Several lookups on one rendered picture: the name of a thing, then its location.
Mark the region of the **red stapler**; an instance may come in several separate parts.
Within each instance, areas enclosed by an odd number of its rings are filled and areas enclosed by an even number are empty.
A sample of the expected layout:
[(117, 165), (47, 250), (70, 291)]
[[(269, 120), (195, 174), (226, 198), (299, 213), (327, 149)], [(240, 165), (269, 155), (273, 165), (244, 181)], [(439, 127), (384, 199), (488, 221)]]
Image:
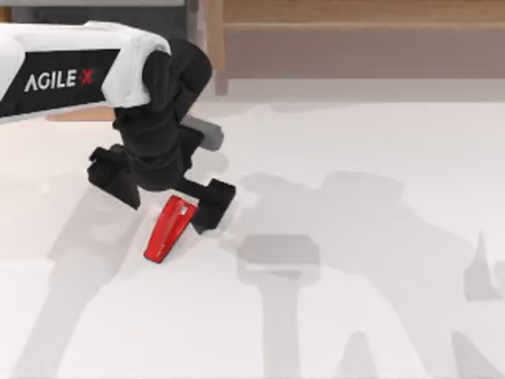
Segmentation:
[(170, 196), (151, 231), (144, 257), (161, 264), (191, 223), (197, 206), (179, 196)]

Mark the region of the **pale grey rounded box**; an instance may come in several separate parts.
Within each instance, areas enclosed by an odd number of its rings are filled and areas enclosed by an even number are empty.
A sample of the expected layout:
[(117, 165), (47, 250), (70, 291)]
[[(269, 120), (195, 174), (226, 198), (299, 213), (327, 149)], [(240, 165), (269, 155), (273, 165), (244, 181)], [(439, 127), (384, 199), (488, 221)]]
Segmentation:
[(201, 148), (211, 152), (220, 150), (224, 141), (224, 133), (219, 125), (191, 115), (186, 115), (183, 118), (182, 125), (203, 135), (200, 142)]

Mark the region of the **wooden open shelf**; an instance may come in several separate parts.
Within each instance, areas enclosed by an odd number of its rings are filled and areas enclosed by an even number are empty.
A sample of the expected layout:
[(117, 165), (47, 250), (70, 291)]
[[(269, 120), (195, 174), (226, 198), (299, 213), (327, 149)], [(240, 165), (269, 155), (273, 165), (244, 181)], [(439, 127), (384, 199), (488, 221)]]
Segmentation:
[(505, 29), (505, 0), (200, 0), (206, 48), (227, 92), (226, 32), (261, 29)]

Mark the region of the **grey cabinet with dark inside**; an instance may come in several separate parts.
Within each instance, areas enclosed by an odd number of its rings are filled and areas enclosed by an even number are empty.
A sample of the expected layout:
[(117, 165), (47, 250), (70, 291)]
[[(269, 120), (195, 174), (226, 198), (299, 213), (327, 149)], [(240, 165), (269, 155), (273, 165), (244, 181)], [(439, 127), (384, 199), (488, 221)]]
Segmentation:
[(0, 22), (110, 21), (195, 42), (198, 10), (196, 0), (0, 0)]

